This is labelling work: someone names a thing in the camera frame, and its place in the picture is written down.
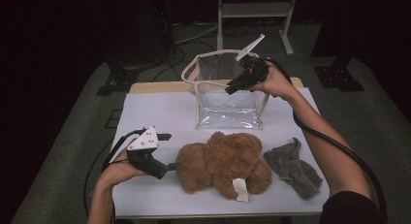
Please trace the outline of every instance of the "white tabletop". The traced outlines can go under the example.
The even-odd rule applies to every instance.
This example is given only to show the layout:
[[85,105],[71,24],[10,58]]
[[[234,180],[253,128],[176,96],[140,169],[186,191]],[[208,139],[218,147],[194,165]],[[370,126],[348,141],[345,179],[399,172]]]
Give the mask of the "white tabletop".
[[[299,91],[317,109],[309,90],[299,88]],[[182,146],[205,143],[215,131],[256,135],[263,143],[262,156],[267,150],[298,138],[301,141],[300,159],[313,166],[319,176],[324,178],[301,129],[294,123],[290,106],[280,98],[269,98],[262,115],[263,130],[195,129],[195,116],[196,97],[189,92],[128,94],[114,142],[131,131],[154,125],[158,133],[172,134],[169,141],[160,142],[160,146],[153,152],[155,159],[167,165],[175,161]],[[320,188],[321,192],[305,201],[290,185],[280,180],[278,175],[272,173],[272,178],[273,183],[269,189],[262,195],[250,195],[248,203],[228,200],[214,187],[186,194],[181,189],[175,172],[168,172],[162,179],[140,176],[120,183],[114,187],[113,199],[116,215],[119,217],[178,218],[319,213],[329,197],[325,180]]]

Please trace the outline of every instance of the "person's left arm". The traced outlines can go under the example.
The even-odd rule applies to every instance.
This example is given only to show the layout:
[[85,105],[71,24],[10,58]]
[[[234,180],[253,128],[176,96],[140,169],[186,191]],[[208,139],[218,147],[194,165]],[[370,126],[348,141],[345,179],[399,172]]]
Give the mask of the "person's left arm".
[[112,189],[120,182],[129,180],[134,176],[144,176],[146,173],[137,170],[128,163],[127,151],[123,150],[100,175],[94,188],[91,200],[88,224],[111,223],[113,209]]

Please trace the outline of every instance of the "transparent storage bag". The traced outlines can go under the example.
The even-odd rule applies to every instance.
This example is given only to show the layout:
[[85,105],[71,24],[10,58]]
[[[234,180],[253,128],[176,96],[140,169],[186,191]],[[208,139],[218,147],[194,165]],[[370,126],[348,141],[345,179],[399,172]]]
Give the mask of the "transparent storage bag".
[[263,129],[261,114],[269,96],[261,91],[225,91],[227,83],[244,71],[236,61],[238,53],[223,49],[199,54],[182,72],[187,90],[197,97],[196,128]]

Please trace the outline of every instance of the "brown plush toy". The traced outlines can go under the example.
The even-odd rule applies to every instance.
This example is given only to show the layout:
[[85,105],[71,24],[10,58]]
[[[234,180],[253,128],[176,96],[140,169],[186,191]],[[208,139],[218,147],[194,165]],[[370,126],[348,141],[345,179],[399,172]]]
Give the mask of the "brown plush toy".
[[215,132],[206,144],[181,148],[176,174],[187,193],[214,185],[222,195],[235,200],[233,179],[243,178],[251,194],[261,194],[271,184],[271,170],[261,160],[261,150],[261,141],[254,135]]

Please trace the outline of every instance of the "brown stuffed animal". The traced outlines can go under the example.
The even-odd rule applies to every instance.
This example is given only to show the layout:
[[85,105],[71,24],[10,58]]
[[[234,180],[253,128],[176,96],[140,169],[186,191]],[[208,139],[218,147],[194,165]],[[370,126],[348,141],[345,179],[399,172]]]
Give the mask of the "brown stuffed animal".
[[260,158],[261,141],[254,135],[215,132],[206,144],[187,144],[179,151],[176,174],[182,189],[195,193],[214,185],[229,199],[237,192],[233,179],[245,179],[251,194],[261,194],[271,184],[271,170]]

